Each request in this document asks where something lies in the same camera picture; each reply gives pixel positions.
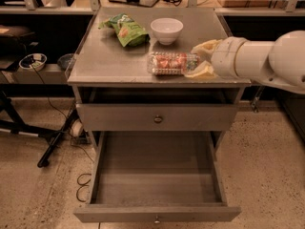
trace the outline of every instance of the table top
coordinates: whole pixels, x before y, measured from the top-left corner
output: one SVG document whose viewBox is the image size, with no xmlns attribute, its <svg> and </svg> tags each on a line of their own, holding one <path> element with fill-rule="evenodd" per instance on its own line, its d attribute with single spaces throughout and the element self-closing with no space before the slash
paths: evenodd
<svg viewBox="0 0 305 229">
<path fill-rule="evenodd" d="M 149 33 L 149 43 L 137 47 L 122 47 L 116 35 L 103 38 L 98 29 L 100 22 L 119 13 L 127 13 Z M 151 22 L 160 17 L 179 19 L 184 29 L 170 46 L 161 45 L 154 38 Z M 225 87 L 229 84 L 249 85 L 249 80 L 215 78 L 187 78 L 183 75 L 155 76 L 147 71 L 147 57 L 150 52 L 190 52 L 191 49 L 211 39 L 228 37 L 227 32 L 210 8 L 101 8 L 93 18 L 88 34 L 85 35 L 76 62 L 68 79 L 70 85 L 104 86 L 109 84 L 138 84 L 139 86 L 186 86 L 199 83 Z"/>
</svg>

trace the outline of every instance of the black metal stand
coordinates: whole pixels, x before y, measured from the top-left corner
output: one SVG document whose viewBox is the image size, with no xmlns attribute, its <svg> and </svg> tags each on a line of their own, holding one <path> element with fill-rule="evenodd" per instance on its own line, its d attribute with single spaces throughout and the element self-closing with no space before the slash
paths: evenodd
<svg viewBox="0 0 305 229">
<path fill-rule="evenodd" d="M 3 129 L 2 131 L 10 130 L 12 134 L 38 136 L 47 140 L 50 146 L 39 160 L 37 164 L 39 168 L 49 165 L 48 158 L 57 147 L 57 144 L 64 132 L 69 129 L 71 123 L 77 118 L 77 111 L 73 110 L 60 131 L 27 125 L 11 105 L 11 100 L 6 97 L 3 91 L 0 91 L 0 112 L 1 111 L 6 111 L 12 120 L 12 122 L 0 120 L 0 129 Z"/>
</svg>

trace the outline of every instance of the bowl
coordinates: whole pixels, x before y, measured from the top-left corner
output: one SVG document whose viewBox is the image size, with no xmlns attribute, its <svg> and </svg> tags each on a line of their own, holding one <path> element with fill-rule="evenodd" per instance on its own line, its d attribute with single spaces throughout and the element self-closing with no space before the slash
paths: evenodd
<svg viewBox="0 0 305 229">
<path fill-rule="evenodd" d="M 19 66 L 24 70 L 39 72 L 46 64 L 47 57 L 42 53 L 29 54 L 19 61 Z"/>
<path fill-rule="evenodd" d="M 61 69 L 66 70 L 70 66 L 70 64 L 73 64 L 74 62 L 75 62 L 74 53 L 68 53 L 68 54 L 61 56 L 57 60 L 57 65 Z"/>
<path fill-rule="evenodd" d="M 171 45 L 183 29 L 181 21 L 172 18 L 159 18 L 151 23 L 152 34 L 162 45 Z"/>
</svg>

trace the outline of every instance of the cabinet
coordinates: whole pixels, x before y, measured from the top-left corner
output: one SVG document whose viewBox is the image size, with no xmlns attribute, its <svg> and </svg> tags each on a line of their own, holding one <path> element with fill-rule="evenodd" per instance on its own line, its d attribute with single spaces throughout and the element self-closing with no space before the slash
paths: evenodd
<svg viewBox="0 0 305 229">
<path fill-rule="evenodd" d="M 100 9 L 68 79 L 96 151 L 88 204 L 74 213 L 83 222 L 232 220 L 240 208 L 227 203 L 215 152 L 250 81 L 146 69 L 149 52 L 189 52 L 227 37 L 223 20 L 210 9 L 125 8 L 150 35 L 157 17 L 178 18 L 184 30 L 169 47 L 152 36 L 146 45 L 122 48 L 98 29 L 121 11 Z"/>
</svg>

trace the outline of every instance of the open drawer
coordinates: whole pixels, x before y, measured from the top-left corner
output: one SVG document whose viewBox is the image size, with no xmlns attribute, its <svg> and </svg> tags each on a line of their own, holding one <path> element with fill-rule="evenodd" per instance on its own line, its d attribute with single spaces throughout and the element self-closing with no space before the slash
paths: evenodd
<svg viewBox="0 0 305 229">
<path fill-rule="evenodd" d="M 82 222 L 231 221 L 209 132 L 101 133 Z"/>
</svg>

